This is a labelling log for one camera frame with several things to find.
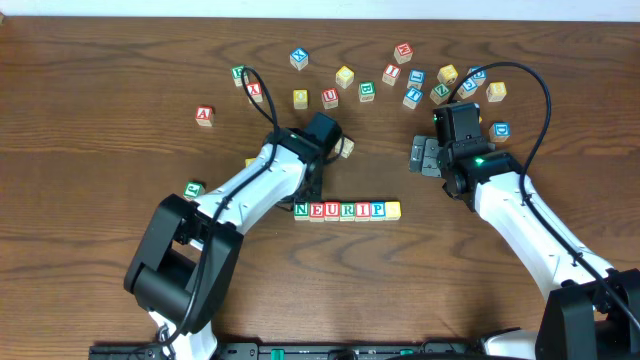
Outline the blue P block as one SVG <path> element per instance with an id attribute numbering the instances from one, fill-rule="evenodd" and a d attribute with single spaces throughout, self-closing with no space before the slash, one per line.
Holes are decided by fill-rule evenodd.
<path id="1" fill-rule="evenodd" d="M 386 219 L 386 203 L 371 202 L 370 203 L 370 220 L 384 221 Z"/>

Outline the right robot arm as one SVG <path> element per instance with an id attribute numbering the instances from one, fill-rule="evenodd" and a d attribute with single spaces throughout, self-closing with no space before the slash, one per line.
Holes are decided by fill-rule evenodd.
<path id="1" fill-rule="evenodd" d="M 639 272 L 616 270 L 586 247 L 541 199 L 515 158 L 483 135 L 474 103 L 434 111 L 436 134 L 416 136 L 409 168 L 441 178 L 507 242 L 546 301 L 536 331 L 479 341 L 486 359 L 636 359 Z"/>

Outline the green N block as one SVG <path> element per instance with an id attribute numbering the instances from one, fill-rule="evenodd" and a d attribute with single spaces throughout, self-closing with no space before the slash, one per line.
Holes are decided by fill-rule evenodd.
<path id="1" fill-rule="evenodd" d="M 306 221 L 310 218 L 310 203 L 295 202 L 293 205 L 293 214 L 296 221 Z"/>

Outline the yellow S block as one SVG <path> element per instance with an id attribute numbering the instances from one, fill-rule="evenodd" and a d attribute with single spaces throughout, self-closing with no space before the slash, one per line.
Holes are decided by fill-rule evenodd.
<path id="1" fill-rule="evenodd" d="M 385 219 L 387 221 L 397 221 L 401 216 L 402 210 L 399 201 L 388 201 L 385 203 Z"/>

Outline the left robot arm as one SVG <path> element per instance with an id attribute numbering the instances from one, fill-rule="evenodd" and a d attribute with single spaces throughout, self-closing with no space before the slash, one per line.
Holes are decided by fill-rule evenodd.
<path id="1" fill-rule="evenodd" d="M 304 129 L 278 128 L 256 159 L 193 200 L 160 202 L 124 277 L 124 288 L 158 326 L 155 343 L 128 358 L 209 359 L 211 320 L 229 289 L 245 234 L 272 207 L 321 192 L 322 170 L 341 140 L 338 123 L 316 113 Z"/>

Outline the red E block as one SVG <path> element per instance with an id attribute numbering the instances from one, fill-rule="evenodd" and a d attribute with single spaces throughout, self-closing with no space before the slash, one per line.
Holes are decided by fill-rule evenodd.
<path id="1" fill-rule="evenodd" d="M 325 207 L 322 202 L 312 202 L 310 204 L 309 220 L 311 222 L 325 221 Z"/>

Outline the green R block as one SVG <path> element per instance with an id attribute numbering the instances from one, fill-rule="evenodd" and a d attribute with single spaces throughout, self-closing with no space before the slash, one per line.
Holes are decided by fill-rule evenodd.
<path id="1" fill-rule="evenodd" d="M 340 220 L 342 222 L 355 220 L 355 203 L 354 202 L 340 203 Z"/>

